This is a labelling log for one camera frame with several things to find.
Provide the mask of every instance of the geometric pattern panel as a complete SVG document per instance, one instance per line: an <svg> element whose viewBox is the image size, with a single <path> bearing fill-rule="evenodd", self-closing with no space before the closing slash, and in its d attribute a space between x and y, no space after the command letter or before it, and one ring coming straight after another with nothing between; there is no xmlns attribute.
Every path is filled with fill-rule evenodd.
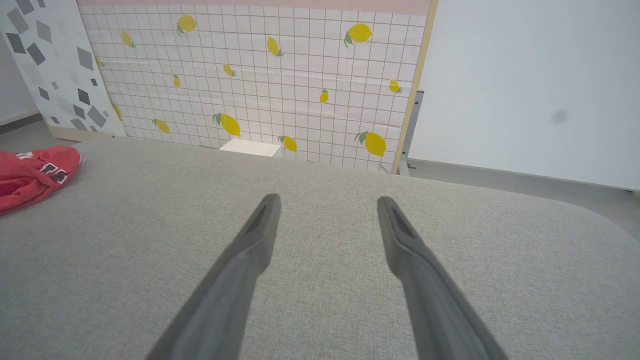
<svg viewBox="0 0 640 360"><path fill-rule="evenodd" d="M91 45L74 0L7 0L0 3L0 31L31 90L38 110L50 126L86 130L91 109L102 125L98 131L126 136L97 70Z"/></svg>

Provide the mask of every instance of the gray floor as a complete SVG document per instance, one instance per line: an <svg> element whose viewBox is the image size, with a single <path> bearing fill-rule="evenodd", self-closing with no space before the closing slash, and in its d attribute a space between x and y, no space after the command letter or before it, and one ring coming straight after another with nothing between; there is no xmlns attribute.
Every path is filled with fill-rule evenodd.
<svg viewBox="0 0 640 360"><path fill-rule="evenodd" d="M523 193L582 206L608 218L640 241L640 197L625 190L430 161L409 159L408 164L415 167L409 169L412 177Z"/></svg>
<svg viewBox="0 0 640 360"><path fill-rule="evenodd" d="M56 145L73 145L76 142L51 136L43 120L19 127L0 135L0 151L28 152Z"/></svg>

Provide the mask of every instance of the white foam block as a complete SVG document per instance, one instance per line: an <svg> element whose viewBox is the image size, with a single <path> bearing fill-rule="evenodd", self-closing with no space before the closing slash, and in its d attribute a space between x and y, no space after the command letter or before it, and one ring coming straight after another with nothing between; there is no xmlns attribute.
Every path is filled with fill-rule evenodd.
<svg viewBox="0 0 640 360"><path fill-rule="evenodd" d="M279 145L273 145L270 143L231 139L231 141L221 147L220 150L272 157L273 155L275 155L279 148Z"/></svg>

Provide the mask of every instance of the fabric-covered table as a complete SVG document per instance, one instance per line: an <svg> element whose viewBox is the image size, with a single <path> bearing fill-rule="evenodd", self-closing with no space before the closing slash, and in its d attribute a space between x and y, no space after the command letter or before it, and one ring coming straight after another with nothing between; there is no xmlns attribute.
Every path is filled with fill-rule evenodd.
<svg viewBox="0 0 640 360"><path fill-rule="evenodd" d="M640 359L640 243L554 200L115 138L0 218L0 358L142 359L267 193L241 359L415 359L376 212L393 197L512 359Z"/></svg>

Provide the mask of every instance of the wooden frame edge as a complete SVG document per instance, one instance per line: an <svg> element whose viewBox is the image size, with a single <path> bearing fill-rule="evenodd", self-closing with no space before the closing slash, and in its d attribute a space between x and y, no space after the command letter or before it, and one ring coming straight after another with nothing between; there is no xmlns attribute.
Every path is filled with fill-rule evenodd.
<svg viewBox="0 0 640 360"><path fill-rule="evenodd" d="M431 3L429 4L429 13L427 14L427 23L424 25L424 34L422 35L420 53L418 54L418 64L416 64L415 66L415 74L413 75L411 93L409 94L409 101L406 104L404 121L402 123L402 130L400 131L400 139L398 141L398 148L396 149L396 158L394 159L394 164L393 164L393 167L391 168L391 174L397 173L400 157L402 156L404 138L406 137L406 130L407 130L407 127L409 126L409 119L411 118L411 112L413 110L415 93L416 91L418 91L418 85L420 84L420 78L422 77L422 68L424 68L424 59L426 58L426 55L427 55L427 48L429 47L429 39L431 38L431 30L433 29L433 21L435 20L435 17L436 17L437 8L438 8L438 0L431 0Z"/></svg>
<svg viewBox="0 0 640 360"><path fill-rule="evenodd" d="M95 131L84 131L78 129L71 129L69 127L50 126L47 124L49 132L53 137L65 140L72 140L76 142L85 142L94 139L112 138L111 135L105 133L96 133Z"/></svg>

